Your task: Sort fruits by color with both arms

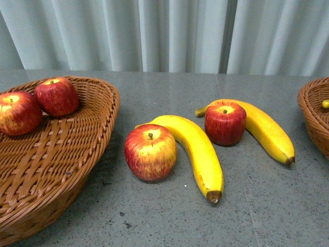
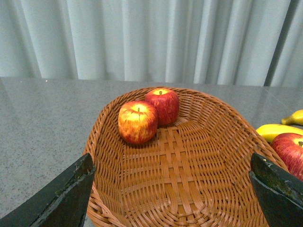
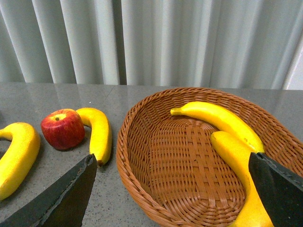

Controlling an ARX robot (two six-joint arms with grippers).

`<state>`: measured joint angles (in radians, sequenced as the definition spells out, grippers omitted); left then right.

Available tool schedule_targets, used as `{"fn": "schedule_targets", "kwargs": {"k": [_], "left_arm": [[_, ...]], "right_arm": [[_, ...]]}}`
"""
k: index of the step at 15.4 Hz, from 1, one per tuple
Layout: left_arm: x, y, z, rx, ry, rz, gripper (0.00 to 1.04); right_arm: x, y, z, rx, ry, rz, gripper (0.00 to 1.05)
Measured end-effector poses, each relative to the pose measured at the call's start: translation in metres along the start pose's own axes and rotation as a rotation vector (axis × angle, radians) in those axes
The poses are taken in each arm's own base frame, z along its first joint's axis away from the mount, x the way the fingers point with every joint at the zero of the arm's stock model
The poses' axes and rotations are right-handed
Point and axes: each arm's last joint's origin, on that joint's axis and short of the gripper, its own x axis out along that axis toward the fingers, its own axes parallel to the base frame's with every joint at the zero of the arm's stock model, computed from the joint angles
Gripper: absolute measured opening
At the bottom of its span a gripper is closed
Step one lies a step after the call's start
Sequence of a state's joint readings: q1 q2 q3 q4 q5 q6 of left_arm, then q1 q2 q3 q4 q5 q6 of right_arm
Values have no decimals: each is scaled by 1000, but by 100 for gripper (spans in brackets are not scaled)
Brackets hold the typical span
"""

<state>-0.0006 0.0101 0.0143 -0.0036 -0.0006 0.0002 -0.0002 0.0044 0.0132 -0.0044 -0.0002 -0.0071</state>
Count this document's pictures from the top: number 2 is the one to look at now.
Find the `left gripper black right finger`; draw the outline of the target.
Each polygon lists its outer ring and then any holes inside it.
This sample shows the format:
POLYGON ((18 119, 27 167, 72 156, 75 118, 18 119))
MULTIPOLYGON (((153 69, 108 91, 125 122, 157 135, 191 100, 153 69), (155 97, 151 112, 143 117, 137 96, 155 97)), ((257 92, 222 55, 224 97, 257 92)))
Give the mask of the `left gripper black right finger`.
POLYGON ((269 159, 253 153, 249 177, 270 227, 303 225, 303 182, 269 159))

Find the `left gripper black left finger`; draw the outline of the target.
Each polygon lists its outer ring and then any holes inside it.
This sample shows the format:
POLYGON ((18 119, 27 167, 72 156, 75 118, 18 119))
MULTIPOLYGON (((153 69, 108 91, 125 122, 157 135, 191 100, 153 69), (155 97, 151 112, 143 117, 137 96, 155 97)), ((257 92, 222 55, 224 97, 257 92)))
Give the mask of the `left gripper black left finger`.
POLYGON ((85 154, 1 218, 2 227, 82 227, 96 168, 85 154))

